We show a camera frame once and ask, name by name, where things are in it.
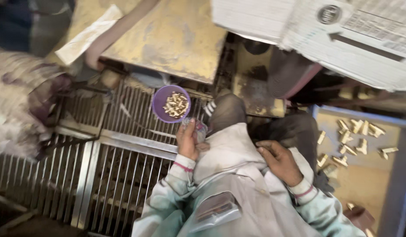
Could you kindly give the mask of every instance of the worker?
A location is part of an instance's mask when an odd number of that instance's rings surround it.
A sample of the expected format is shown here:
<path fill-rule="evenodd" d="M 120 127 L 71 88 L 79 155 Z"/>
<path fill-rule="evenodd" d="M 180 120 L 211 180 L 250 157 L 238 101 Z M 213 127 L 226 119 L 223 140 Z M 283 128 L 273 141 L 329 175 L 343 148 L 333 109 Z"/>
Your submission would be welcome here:
<path fill-rule="evenodd" d="M 180 126 L 176 160 L 145 201 L 133 237 L 365 236 L 335 197 L 312 184 L 318 136 L 312 117 L 297 114 L 263 125 L 258 136 L 275 140 L 256 147 L 237 96 L 221 94 L 205 110 L 210 149 L 196 148 L 195 119 Z"/>

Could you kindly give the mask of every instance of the metal grate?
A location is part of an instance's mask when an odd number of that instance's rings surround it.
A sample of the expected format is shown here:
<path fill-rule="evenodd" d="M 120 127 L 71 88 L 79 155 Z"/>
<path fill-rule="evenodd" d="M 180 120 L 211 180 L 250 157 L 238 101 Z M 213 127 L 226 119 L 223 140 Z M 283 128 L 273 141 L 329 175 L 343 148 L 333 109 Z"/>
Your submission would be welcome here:
<path fill-rule="evenodd" d="M 173 137 L 179 123 L 168 124 L 159 120 L 152 112 L 152 98 L 155 90 L 131 87 L 121 81 L 115 91 L 116 97 L 108 106 L 102 128 L 135 137 L 176 145 Z M 191 110 L 189 116 L 204 120 L 203 107 L 211 99 L 190 94 Z M 62 118 L 74 119 L 79 124 L 97 127 L 103 110 L 100 96 L 92 98 L 69 98 L 65 102 Z"/>
<path fill-rule="evenodd" d="M 171 160 L 109 145 L 100 147 L 89 208 L 92 232 L 129 236 L 144 201 L 165 177 Z"/>
<path fill-rule="evenodd" d="M 72 140 L 56 135 L 55 142 Z M 71 221 L 84 144 L 55 148 L 53 155 L 33 164 L 0 154 L 0 195 L 50 218 Z"/>

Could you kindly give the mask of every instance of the purple bowl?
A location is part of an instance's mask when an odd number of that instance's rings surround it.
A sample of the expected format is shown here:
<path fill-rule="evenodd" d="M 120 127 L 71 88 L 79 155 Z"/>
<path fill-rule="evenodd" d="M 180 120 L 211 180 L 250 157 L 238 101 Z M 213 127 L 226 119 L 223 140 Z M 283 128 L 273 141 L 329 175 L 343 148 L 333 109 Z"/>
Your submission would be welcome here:
<path fill-rule="evenodd" d="M 182 118 L 174 118 L 169 116 L 169 114 L 165 113 L 165 109 L 163 108 L 166 104 L 166 99 L 172 95 L 172 92 L 175 93 L 181 93 L 185 95 L 189 102 L 189 106 L 187 111 L 185 112 L 184 116 Z M 152 110 L 153 113 L 162 121 L 165 123 L 177 123 L 180 122 L 183 118 L 185 118 L 188 113 L 190 112 L 191 108 L 191 100 L 190 96 L 188 93 L 180 86 L 175 86 L 175 85 L 168 85 L 160 88 L 154 95 L 153 95 L 153 102 L 152 102 Z"/>

